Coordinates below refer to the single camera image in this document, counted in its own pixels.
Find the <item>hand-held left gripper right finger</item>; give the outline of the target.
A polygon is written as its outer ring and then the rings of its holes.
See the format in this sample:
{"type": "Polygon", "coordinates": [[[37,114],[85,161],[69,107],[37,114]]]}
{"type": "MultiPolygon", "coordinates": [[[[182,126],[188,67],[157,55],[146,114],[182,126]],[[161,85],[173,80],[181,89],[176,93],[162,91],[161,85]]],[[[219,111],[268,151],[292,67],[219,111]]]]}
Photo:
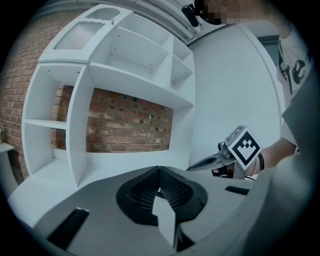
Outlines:
{"type": "Polygon", "coordinates": [[[245,196],[225,190],[228,186],[250,189],[252,180],[215,177],[208,169],[186,171],[174,167],[169,170],[197,182],[207,192],[207,203],[198,216],[180,224],[182,232],[197,243],[216,230],[240,205],[245,196]]]}

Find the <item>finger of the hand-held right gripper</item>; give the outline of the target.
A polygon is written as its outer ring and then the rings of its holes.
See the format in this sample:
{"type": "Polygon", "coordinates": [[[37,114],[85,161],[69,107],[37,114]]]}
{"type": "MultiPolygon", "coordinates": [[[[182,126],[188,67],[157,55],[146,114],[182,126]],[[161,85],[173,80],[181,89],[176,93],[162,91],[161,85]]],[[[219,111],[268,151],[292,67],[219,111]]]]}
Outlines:
{"type": "Polygon", "coordinates": [[[218,154],[210,155],[189,166],[186,171],[193,172],[206,166],[219,166],[222,163],[218,154]]]}

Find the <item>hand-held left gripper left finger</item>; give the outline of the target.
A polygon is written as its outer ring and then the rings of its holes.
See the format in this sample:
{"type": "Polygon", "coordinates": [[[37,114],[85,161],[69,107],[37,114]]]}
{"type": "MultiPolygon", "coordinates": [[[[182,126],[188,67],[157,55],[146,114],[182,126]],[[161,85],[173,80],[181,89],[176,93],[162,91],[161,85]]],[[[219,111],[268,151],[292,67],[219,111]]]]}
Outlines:
{"type": "Polygon", "coordinates": [[[122,184],[148,170],[147,167],[136,169],[83,186],[46,212],[34,230],[48,238],[79,208],[89,211],[89,215],[69,244],[68,252],[172,252],[158,227],[133,222],[116,201],[122,184]]]}

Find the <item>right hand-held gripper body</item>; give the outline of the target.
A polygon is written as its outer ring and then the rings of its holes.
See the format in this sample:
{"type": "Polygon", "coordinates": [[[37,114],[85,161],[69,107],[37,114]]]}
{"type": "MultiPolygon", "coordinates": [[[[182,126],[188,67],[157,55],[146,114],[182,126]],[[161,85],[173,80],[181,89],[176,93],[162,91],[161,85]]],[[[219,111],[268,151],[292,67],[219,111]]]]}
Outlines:
{"type": "Polygon", "coordinates": [[[213,167],[212,174],[220,178],[244,179],[249,166],[261,156],[258,141],[245,125],[239,125],[217,148],[220,163],[213,167]]]}

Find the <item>person's right forearm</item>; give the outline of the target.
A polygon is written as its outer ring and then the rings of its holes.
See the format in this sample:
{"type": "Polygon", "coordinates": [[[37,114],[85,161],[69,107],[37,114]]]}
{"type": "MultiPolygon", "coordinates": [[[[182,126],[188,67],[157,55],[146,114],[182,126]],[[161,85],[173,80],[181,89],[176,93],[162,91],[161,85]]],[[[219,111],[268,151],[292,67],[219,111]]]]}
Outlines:
{"type": "MultiPolygon", "coordinates": [[[[264,169],[275,167],[282,159],[292,156],[296,151],[297,146],[286,140],[285,138],[280,138],[274,144],[269,147],[264,148],[261,154],[264,158],[264,169]]],[[[254,168],[255,160],[246,169],[246,175],[251,176],[254,168]]]]}

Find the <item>white shelving unit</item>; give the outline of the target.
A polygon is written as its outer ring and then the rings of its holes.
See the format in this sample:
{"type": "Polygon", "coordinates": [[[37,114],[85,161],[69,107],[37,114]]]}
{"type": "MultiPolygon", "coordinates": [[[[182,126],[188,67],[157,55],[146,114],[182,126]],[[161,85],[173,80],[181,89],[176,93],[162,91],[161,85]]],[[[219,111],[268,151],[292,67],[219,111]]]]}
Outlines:
{"type": "Polygon", "coordinates": [[[26,167],[35,174],[65,150],[75,184],[88,160],[87,121],[94,89],[105,89],[173,110],[169,149],[191,154],[196,105],[192,51],[156,23],[135,13],[100,43],[89,63],[38,63],[22,113],[26,167]]]}

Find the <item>small white side desk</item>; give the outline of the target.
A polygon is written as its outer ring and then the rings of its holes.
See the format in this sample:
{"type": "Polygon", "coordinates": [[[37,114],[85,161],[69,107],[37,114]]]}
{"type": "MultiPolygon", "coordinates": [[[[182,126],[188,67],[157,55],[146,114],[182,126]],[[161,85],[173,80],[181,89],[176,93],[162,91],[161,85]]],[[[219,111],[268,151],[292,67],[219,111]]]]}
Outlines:
{"type": "Polygon", "coordinates": [[[14,149],[12,145],[7,143],[0,144],[0,184],[13,190],[18,187],[18,184],[12,171],[8,152],[14,149]]]}

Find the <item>black wristband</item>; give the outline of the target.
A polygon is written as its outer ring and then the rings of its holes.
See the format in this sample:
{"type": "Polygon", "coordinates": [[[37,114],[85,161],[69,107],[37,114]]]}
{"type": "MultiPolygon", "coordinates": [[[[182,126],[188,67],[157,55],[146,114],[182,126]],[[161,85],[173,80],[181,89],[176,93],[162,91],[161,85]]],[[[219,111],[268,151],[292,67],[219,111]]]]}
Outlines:
{"type": "Polygon", "coordinates": [[[260,152],[255,159],[251,176],[258,174],[264,168],[265,168],[265,161],[262,153],[260,152]]]}

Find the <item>person's white printed shirt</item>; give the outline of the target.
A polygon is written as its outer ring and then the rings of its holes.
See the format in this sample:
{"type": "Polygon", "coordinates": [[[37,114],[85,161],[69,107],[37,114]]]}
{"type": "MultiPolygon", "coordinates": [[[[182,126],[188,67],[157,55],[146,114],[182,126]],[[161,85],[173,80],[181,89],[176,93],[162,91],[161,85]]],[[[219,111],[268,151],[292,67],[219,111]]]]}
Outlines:
{"type": "Polygon", "coordinates": [[[300,91],[314,67],[313,56],[292,23],[285,26],[287,37],[278,39],[277,79],[282,85],[285,108],[300,91]]]}

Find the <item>black framed glass door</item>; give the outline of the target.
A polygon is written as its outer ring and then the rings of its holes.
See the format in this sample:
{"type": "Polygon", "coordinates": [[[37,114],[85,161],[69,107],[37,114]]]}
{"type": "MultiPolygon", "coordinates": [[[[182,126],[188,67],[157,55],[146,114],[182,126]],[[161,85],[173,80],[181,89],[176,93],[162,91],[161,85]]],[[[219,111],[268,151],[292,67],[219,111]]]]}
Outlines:
{"type": "Polygon", "coordinates": [[[278,35],[267,35],[267,36],[260,36],[257,37],[259,42],[264,46],[267,52],[271,54],[278,53],[278,35]]]}

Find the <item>white ceiling pipe run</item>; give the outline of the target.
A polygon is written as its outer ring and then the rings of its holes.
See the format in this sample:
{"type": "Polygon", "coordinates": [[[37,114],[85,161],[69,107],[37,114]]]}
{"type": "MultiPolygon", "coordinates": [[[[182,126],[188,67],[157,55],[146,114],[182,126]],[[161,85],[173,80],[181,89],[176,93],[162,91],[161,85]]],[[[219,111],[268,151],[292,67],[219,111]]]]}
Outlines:
{"type": "Polygon", "coordinates": [[[183,15],[179,0],[134,0],[136,12],[160,25],[188,45],[197,39],[199,30],[193,28],[183,15]]]}

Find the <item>white ribbed glass cabinet door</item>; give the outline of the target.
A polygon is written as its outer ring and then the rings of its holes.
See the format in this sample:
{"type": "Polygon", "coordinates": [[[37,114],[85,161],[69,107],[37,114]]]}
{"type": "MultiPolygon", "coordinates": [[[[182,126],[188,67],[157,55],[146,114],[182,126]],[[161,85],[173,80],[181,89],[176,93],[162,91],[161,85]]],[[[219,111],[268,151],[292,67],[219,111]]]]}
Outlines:
{"type": "Polygon", "coordinates": [[[52,39],[38,62],[89,63],[104,38],[133,13],[132,10],[114,5],[98,4],[92,7],[52,39]]]}

